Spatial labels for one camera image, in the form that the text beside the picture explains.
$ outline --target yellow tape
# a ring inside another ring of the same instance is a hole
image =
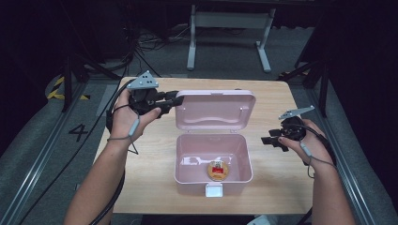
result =
[[[65,99],[65,95],[56,94],[58,92],[59,87],[64,82],[64,80],[65,80],[65,78],[62,75],[61,75],[61,77],[58,80],[56,80],[56,82],[54,84],[54,87],[53,87],[53,90],[47,96],[47,99],[51,99],[51,98]],[[91,96],[89,96],[89,95],[81,95],[80,96],[80,100],[89,100],[90,98],[91,98]]]

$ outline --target motion capture marker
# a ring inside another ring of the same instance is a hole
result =
[[[307,108],[301,108],[301,109],[296,109],[296,110],[289,110],[286,111],[284,114],[279,116],[279,119],[287,119],[287,118],[292,118],[293,116],[300,115],[306,112],[309,112],[311,110],[315,109],[313,105]]]
[[[127,89],[147,89],[159,87],[158,82],[152,77],[149,71],[143,73],[141,76],[136,78],[133,82],[127,85]]]

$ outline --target food item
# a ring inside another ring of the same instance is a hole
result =
[[[211,161],[207,166],[207,174],[213,181],[223,181],[228,173],[228,166],[221,160]]]

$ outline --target metal stand leg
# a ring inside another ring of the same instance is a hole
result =
[[[277,81],[287,82],[288,80],[298,76],[300,73],[310,70],[307,77],[303,81],[302,85],[306,89],[314,89],[315,85],[321,79],[321,87],[319,93],[318,106],[322,115],[326,118],[326,100],[328,94],[329,84],[329,61],[319,60],[316,62],[308,63],[304,66],[298,67],[292,72],[288,73],[282,78],[278,78]]]
[[[264,35],[263,35],[263,39],[260,41],[256,41],[256,47],[257,47],[257,51],[258,51],[258,55],[260,56],[260,60],[261,60],[261,64],[263,65],[263,70],[266,73],[271,72],[271,67],[269,65],[268,62],[268,58],[267,58],[267,54],[266,54],[266,41],[268,38],[268,34],[269,34],[269,30],[272,26],[272,21],[275,15],[275,8],[271,9],[269,12],[269,16],[266,22],[266,26],[264,27]]]
[[[105,67],[100,66],[98,63],[93,62],[79,54],[73,54],[67,57],[64,65],[64,78],[65,78],[65,101],[62,112],[66,112],[72,103],[72,74],[76,77],[78,83],[86,83],[89,80],[89,75],[84,68],[87,64],[97,71],[103,73],[112,80],[120,80],[122,77],[114,74]]]
[[[196,13],[195,5],[192,5],[192,9],[191,9],[191,43],[190,43],[190,51],[188,52],[187,70],[193,70],[195,68],[195,54],[196,54],[195,13]]]

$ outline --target lunch box lid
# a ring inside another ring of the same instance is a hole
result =
[[[182,90],[176,106],[176,126],[183,130],[230,129],[247,126],[255,103],[249,90]]]

